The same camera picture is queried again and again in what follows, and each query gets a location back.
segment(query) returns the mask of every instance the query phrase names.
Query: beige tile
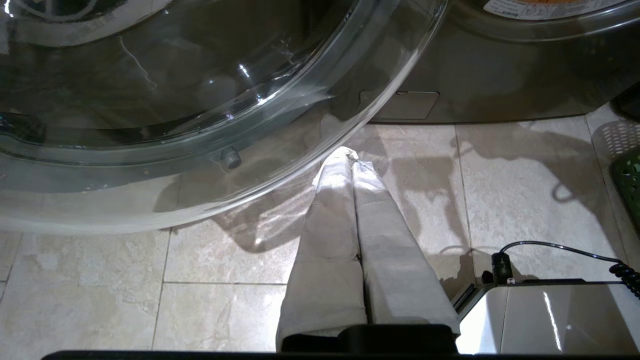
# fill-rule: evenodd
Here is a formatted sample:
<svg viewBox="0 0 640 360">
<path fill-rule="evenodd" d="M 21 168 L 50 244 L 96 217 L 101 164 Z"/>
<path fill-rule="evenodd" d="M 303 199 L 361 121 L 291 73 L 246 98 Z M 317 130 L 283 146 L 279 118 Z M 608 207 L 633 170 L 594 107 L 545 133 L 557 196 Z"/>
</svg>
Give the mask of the beige tile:
<svg viewBox="0 0 640 360">
<path fill-rule="evenodd" d="M 346 145 L 374 163 L 447 295 L 474 282 L 455 128 L 366 125 Z"/>
<path fill-rule="evenodd" d="M 20 233 L 0 231 L 0 281 L 6 281 L 9 278 L 21 236 Z"/>
<path fill-rule="evenodd" d="M 611 198 L 611 205 L 620 230 L 620 237 L 625 246 L 628 263 L 631 267 L 640 269 L 640 241 L 634 223 L 627 214 L 609 172 L 612 160 L 640 145 L 640 124 L 617 116 L 611 111 L 608 104 L 587 114 L 587 123 L 598 155 L 602 177 Z"/>
<path fill-rule="evenodd" d="M 457 126 L 476 276 L 512 241 L 625 259 L 584 117 Z M 557 249 L 510 249 L 516 277 L 613 280 L 611 265 Z"/>
<path fill-rule="evenodd" d="M 154 350 L 274 351 L 285 288 L 164 284 Z"/>
<path fill-rule="evenodd" d="M 2 359 L 150 348 L 168 237 L 25 234 L 0 303 Z"/>
<path fill-rule="evenodd" d="M 165 281 L 285 284 L 316 172 L 225 213 L 174 227 Z"/>
</svg>

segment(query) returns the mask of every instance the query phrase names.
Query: warning label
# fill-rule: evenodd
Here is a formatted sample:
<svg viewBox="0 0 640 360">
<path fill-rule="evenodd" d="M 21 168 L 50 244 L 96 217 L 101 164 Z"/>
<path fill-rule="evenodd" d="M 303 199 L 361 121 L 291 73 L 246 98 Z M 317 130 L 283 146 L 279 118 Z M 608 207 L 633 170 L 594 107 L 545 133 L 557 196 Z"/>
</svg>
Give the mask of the warning label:
<svg viewBox="0 0 640 360">
<path fill-rule="evenodd" d="M 484 10 L 520 20 L 561 19 L 593 12 L 626 0 L 489 0 Z"/>
</svg>

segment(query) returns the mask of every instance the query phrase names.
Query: washing machine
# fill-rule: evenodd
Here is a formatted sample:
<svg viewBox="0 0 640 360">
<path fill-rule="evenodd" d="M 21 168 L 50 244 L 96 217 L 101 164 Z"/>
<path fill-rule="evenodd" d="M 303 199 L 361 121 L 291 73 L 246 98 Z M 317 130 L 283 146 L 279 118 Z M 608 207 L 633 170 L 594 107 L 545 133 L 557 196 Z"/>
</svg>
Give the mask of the washing machine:
<svg viewBox="0 0 640 360">
<path fill-rule="evenodd" d="M 636 83 L 640 1 L 458 0 L 376 120 L 568 117 Z M 361 98 L 373 95 L 361 89 Z"/>
<path fill-rule="evenodd" d="M 254 199 L 367 122 L 446 8 L 434 0 L 6 0 L 0 228 L 127 233 Z"/>
</svg>

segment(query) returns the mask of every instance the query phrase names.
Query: power cord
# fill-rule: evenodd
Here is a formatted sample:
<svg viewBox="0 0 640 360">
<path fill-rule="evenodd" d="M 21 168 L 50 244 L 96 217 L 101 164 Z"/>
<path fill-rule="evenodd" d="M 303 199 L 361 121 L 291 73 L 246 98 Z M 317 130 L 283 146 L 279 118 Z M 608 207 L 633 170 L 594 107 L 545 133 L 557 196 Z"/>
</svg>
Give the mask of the power cord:
<svg viewBox="0 0 640 360">
<path fill-rule="evenodd" d="M 495 284 L 507 284 L 509 279 L 513 278 L 513 271 L 511 269 L 511 260 L 505 253 L 508 249 L 518 245 L 542 245 L 548 247 L 554 247 L 556 249 L 567 250 L 576 254 L 589 256 L 594 259 L 608 261 L 615 263 L 609 268 L 609 272 L 619 277 L 622 282 L 629 288 L 629 290 L 640 299 L 640 273 L 636 272 L 631 266 L 628 266 L 619 259 L 607 258 L 598 254 L 574 249 L 560 244 L 548 243 L 545 241 L 516 241 L 514 243 L 507 244 L 500 249 L 499 252 L 491 255 L 491 263 L 493 266 L 493 281 Z"/>
</svg>

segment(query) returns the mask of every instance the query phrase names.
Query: tile floor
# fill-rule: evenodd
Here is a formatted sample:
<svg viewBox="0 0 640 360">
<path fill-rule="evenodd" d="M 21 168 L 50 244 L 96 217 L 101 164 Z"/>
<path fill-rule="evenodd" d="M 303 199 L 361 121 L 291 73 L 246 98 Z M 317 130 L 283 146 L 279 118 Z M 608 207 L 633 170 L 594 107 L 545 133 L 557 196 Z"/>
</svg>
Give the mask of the tile floor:
<svg viewBox="0 0 640 360">
<path fill-rule="evenodd" d="M 640 268 L 640 241 L 610 180 L 612 133 L 585 117 L 459 126 L 367 125 L 348 145 L 374 162 L 447 294 L 517 240 L 547 240 Z M 313 169 L 195 224 L 93 238 L 0 233 L 0 359 L 59 349 L 270 351 Z M 611 280 L 607 265 L 510 251 L 519 278 Z"/>
</svg>

